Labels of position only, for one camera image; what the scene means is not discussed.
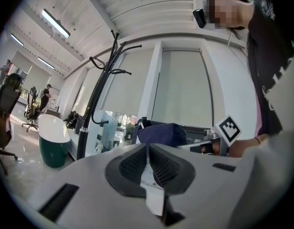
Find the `black slot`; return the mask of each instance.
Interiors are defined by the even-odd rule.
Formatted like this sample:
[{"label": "black slot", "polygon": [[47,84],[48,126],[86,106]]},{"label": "black slot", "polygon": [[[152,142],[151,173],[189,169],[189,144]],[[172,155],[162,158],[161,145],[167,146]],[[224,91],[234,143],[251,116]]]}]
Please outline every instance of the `black slot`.
[{"label": "black slot", "polygon": [[216,167],[221,170],[227,170],[230,172],[233,172],[236,169],[236,166],[230,166],[230,165],[221,164],[221,163],[215,163],[213,164],[213,167]]},{"label": "black slot", "polygon": [[55,222],[59,215],[64,211],[72,197],[75,195],[78,186],[65,184],[58,192],[39,210],[47,219]]}]

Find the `ceiling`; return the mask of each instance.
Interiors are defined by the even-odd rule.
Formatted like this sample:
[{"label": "ceiling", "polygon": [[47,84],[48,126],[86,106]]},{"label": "ceiling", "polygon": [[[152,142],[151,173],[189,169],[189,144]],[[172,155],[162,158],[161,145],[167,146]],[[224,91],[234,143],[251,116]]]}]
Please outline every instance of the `ceiling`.
[{"label": "ceiling", "polygon": [[[227,34],[208,25],[199,29],[192,11],[206,0],[24,0],[8,27],[24,45],[37,51],[65,76],[84,59],[113,42],[111,29],[121,38],[152,35],[155,31],[207,31]],[[71,33],[56,34],[41,16],[47,9]]]}]

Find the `green bathtub exterior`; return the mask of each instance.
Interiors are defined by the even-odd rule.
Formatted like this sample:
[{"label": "green bathtub exterior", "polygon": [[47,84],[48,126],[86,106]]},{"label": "green bathtub exterior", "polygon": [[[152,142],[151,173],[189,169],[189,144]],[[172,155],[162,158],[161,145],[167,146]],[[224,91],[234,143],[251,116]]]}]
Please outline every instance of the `green bathtub exterior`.
[{"label": "green bathtub exterior", "polygon": [[65,164],[66,156],[71,142],[54,143],[39,136],[41,155],[45,164],[52,168],[61,167]]}]

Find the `wrist bracelet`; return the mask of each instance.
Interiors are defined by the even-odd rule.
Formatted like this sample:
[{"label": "wrist bracelet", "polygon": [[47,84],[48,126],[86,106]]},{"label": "wrist bracelet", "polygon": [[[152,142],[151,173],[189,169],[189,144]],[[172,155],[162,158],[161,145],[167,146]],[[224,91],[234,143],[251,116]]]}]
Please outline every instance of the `wrist bracelet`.
[{"label": "wrist bracelet", "polygon": [[255,137],[255,139],[258,141],[258,143],[260,144],[260,141],[259,141],[259,139],[257,138],[257,137]]}]

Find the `floor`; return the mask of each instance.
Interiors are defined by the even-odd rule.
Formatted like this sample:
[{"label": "floor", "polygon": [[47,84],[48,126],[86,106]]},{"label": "floor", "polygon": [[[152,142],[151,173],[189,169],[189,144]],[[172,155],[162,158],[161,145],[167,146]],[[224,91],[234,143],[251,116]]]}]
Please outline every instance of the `floor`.
[{"label": "floor", "polygon": [[67,156],[65,165],[60,168],[51,168],[43,163],[38,132],[31,128],[27,133],[26,128],[21,127],[22,123],[28,123],[24,118],[24,111],[24,105],[20,103],[15,105],[10,119],[13,126],[13,140],[5,147],[6,151],[15,153],[19,158],[16,161],[12,156],[0,156],[9,175],[3,174],[1,166],[0,173],[10,192],[27,201],[36,186],[71,164],[72,160]]}]

